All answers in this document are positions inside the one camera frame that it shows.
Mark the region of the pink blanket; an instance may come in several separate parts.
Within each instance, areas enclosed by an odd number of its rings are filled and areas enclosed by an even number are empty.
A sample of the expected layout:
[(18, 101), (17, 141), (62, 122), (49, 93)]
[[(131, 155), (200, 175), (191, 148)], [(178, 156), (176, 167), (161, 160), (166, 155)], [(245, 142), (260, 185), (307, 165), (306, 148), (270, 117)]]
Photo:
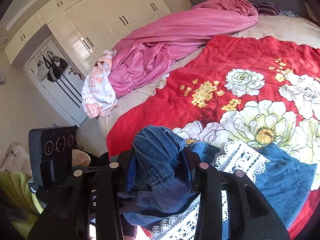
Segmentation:
[(247, 0), (207, 0), (134, 30), (114, 46), (108, 78), (116, 97), (157, 80), (215, 35), (236, 33), (257, 22), (258, 12)]

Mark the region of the beige bed sheet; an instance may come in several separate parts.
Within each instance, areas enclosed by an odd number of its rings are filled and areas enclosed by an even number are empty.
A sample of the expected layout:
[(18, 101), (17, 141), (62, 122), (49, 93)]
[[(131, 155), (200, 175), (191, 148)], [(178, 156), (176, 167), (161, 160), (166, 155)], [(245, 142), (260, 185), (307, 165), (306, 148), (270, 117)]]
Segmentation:
[[(259, 16), (258, 23), (244, 31), (234, 33), (233, 37), (253, 37), (256, 39), (265, 36), (273, 36), (280, 41), (291, 41), (298, 45), (306, 44), (313, 48), (319, 48), (319, 27), (311, 21), (301, 17), (287, 16)], [(165, 74), (152, 83), (133, 90), (118, 100), (118, 104), (112, 109), (109, 116), (99, 116), (98, 124), (106, 137), (118, 118), (146, 101), (156, 94), (156, 89), (163, 88), (167, 83), (169, 74)]]

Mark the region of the white door with bags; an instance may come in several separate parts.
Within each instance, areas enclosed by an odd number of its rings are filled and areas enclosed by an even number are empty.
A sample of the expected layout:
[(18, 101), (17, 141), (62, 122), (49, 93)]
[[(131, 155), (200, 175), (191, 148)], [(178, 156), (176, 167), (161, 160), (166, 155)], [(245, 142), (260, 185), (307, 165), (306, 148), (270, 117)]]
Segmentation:
[[(50, 62), (54, 56), (65, 60), (67, 67), (58, 80), (52, 82), (37, 74), (39, 68), (47, 66), (45, 60)], [(52, 35), (32, 53), (23, 69), (51, 106), (72, 126), (80, 126), (87, 119), (81, 97), (84, 77)]]

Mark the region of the cream wardrobe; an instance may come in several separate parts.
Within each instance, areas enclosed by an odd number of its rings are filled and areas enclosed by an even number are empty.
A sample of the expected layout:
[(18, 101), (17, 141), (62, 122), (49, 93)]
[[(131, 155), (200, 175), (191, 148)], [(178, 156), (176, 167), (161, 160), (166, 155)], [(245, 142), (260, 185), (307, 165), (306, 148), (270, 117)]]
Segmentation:
[(24, 64), (52, 35), (81, 74), (137, 28), (170, 14), (163, 0), (30, 0), (5, 28), (11, 65)]

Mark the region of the pink white checked cloth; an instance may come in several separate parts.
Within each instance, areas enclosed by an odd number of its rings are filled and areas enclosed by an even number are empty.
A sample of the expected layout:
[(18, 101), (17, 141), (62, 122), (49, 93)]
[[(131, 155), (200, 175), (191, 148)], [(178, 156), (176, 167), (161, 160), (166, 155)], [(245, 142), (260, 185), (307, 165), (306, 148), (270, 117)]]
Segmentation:
[(82, 107), (90, 119), (109, 116), (118, 103), (108, 79), (112, 69), (112, 58), (116, 54), (116, 50), (104, 51), (103, 56), (96, 61), (85, 78), (81, 94)]

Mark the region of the blue denim pants with lace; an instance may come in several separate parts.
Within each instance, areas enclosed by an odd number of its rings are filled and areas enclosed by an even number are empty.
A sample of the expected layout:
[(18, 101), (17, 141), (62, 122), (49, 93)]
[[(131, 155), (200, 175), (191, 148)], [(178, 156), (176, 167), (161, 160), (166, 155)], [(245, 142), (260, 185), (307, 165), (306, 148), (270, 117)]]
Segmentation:
[(108, 135), (110, 156), (126, 171), (124, 219), (156, 239), (289, 239), (317, 165), (275, 144), (255, 150), (228, 139), (216, 147), (189, 137), (153, 125)]

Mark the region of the red floral bedspread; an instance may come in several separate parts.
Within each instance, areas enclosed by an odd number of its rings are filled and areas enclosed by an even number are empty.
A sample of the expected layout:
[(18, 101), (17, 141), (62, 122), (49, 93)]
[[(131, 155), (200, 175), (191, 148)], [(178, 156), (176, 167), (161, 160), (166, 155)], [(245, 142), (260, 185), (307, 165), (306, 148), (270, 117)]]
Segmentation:
[(319, 173), (292, 179), (280, 167), (319, 167), (319, 50), (268, 36), (217, 36), (185, 67), (170, 73), (164, 88), (123, 114), (106, 142), (114, 157), (129, 150), (145, 126), (166, 126), (187, 143), (219, 147), (226, 140), (255, 148), (235, 161), (266, 189), (286, 193), (291, 238), (307, 228), (319, 204)]

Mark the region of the striped purple pillow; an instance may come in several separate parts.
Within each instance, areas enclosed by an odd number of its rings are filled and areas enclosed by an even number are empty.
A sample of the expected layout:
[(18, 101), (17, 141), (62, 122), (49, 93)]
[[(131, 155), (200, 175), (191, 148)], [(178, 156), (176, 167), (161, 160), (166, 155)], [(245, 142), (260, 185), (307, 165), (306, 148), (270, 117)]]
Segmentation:
[(253, 2), (253, 7), (256, 9), (259, 15), (266, 15), (266, 16), (287, 16), (287, 17), (298, 17), (297, 14), (295, 14), (291, 10), (282, 10), (280, 7), (278, 7), (275, 4), (272, 3), (259, 3), (259, 2)]

